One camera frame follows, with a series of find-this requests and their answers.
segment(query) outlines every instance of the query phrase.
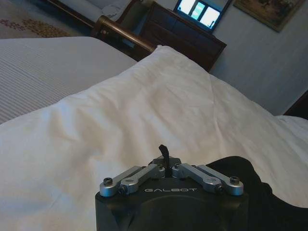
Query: white duvet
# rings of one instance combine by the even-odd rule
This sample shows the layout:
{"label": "white duvet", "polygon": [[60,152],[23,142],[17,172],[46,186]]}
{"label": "white duvet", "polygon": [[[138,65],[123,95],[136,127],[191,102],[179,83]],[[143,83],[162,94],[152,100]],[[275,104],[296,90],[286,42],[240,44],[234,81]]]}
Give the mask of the white duvet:
{"label": "white duvet", "polygon": [[239,155],[274,194],[308,206],[308,144],[169,47],[117,77],[0,125],[0,229],[95,230],[105,177],[170,154]]}

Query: black fabric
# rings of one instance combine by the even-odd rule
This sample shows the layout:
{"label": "black fabric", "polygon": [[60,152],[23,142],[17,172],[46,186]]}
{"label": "black fabric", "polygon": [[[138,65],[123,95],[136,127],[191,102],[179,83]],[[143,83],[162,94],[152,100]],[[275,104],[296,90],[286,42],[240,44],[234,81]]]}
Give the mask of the black fabric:
{"label": "black fabric", "polygon": [[271,187],[261,182],[248,160],[232,156],[207,166],[226,176],[237,176],[243,182],[244,190],[249,194],[248,230],[308,230],[308,208],[292,206],[273,195]]}

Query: screw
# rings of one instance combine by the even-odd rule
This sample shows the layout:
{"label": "screw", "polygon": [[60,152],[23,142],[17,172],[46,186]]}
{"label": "screw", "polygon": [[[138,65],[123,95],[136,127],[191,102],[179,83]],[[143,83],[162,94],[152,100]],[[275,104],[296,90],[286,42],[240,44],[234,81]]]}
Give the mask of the screw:
{"label": "screw", "polygon": [[221,184],[217,184],[217,185],[215,186],[214,190],[215,190],[215,193],[217,193],[217,194],[222,194],[222,192],[223,192],[223,186],[222,186]]}
{"label": "screw", "polygon": [[230,177],[231,184],[240,184],[240,179],[238,177]]}
{"label": "screw", "polygon": [[105,178],[104,181],[103,181],[103,184],[104,184],[104,186],[112,185],[112,178],[110,178],[110,177]]}
{"label": "screw", "polygon": [[127,194],[127,187],[125,187],[125,185],[122,185],[119,187],[118,192],[120,195],[124,196]]}

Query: picture frame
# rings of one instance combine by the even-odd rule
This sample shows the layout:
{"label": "picture frame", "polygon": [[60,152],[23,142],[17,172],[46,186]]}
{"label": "picture frame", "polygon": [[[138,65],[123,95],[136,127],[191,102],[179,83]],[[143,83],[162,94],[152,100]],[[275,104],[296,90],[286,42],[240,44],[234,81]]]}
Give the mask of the picture frame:
{"label": "picture frame", "polygon": [[235,0],[234,6],[280,32],[304,0]]}

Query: carpet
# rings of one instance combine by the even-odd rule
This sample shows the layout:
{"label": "carpet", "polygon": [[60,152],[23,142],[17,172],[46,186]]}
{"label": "carpet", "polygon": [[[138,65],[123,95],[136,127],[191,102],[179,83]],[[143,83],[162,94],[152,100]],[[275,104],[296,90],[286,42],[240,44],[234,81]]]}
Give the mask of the carpet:
{"label": "carpet", "polygon": [[66,24],[35,13],[10,0],[0,0],[0,39],[84,36]]}

